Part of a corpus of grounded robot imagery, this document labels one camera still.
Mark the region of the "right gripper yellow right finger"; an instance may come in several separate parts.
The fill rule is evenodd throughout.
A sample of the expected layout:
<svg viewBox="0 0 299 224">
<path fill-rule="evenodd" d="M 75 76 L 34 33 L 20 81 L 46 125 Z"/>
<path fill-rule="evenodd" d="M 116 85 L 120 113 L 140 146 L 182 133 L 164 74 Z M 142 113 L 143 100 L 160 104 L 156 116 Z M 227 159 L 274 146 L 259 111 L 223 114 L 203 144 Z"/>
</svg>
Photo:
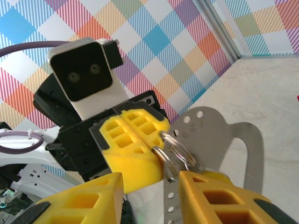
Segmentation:
<svg viewBox="0 0 299 224">
<path fill-rule="evenodd" d="M 224 175 L 181 171 L 178 191 L 183 224 L 299 224 L 268 198 Z"/>
</svg>

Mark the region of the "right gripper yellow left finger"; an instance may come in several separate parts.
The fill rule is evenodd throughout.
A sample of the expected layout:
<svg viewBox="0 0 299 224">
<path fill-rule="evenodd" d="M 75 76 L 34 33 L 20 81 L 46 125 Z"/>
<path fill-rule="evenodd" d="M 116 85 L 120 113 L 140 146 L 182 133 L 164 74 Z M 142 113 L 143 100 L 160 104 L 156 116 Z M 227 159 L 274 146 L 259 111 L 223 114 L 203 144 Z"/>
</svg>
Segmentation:
<svg viewBox="0 0 299 224">
<path fill-rule="evenodd" d="M 38 201 L 14 224 L 121 224 L 123 178 L 110 173 Z"/>
</svg>

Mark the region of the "silver split keyring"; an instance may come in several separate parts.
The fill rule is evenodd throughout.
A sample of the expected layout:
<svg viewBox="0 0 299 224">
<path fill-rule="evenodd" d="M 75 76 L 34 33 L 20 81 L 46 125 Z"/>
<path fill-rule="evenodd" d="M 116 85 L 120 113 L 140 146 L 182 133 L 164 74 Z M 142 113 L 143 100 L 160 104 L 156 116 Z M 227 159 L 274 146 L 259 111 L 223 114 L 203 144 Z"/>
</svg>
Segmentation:
<svg viewBox="0 0 299 224">
<path fill-rule="evenodd" d="M 151 151 L 163 164 L 164 180 L 169 184 L 173 184 L 178 175 L 175 165 L 160 147 L 154 146 Z"/>
<path fill-rule="evenodd" d="M 160 131 L 159 135 L 163 141 L 166 141 L 169 144 L 167 147 L 168 150 L 184 164 L 186 170 L 195 173 L 200 173 L 204 170 L 196 156 L 191 151 L 186 149 L 181 142 L 176 140 L 175 137 L 172 137 L 165 131 Z"/>
</svg>

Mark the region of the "steel key holder plate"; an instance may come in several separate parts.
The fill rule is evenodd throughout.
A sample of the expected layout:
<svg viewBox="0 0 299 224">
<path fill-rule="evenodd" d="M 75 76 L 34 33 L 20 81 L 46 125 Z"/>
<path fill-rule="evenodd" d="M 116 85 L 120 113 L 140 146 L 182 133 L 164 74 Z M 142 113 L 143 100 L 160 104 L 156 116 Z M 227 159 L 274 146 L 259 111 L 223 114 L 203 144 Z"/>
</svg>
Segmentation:
<svg viewBox="0 0 299 224">
<path fill-rule="evenodd" d="M 218 171 L 232 141 L 240 139 L 247 149 L 244 188 L 261 193 L 264 174 L 264 145 L 260 130 L 251 123 L 228 124 L 214 108 L 200 106 L 185 112 L 175 121 L 168 134 L 181 142 L 199 160 L 204 170 Z M 177 169 L 186 170 L 184 164 L 168 150 L 164 152 Z M 164 180 L 164 223 L 183 224 L 178 196 L 178 178 L 173 184 Z"/>
</svg>

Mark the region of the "aluminium frame post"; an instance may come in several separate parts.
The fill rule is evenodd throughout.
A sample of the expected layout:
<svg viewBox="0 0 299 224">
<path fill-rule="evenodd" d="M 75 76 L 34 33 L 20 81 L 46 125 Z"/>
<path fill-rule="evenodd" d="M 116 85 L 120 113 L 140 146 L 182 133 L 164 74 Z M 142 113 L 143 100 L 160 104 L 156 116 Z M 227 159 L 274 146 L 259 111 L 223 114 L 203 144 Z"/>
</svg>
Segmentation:
<svg viewBox="0 0 299 224">
<path fill-rule="evenodd" d="M 227 51 L 230 53 L 234 61 L 237 61 L 241 58 L 241 53 L 239 52 L 237 46 L 235 45 L 233 39 L 231 38 L 228 30 L 226 29 L 224 23 L 222 22 L 220 16 L 216 12 L 210 0 L 203 0 L 203 8 L 205 8 L 206 15 L 211 21 L 212 25 L 215 28 L 218 36 L 221 38 L 224 43 Z"/>
</svg>

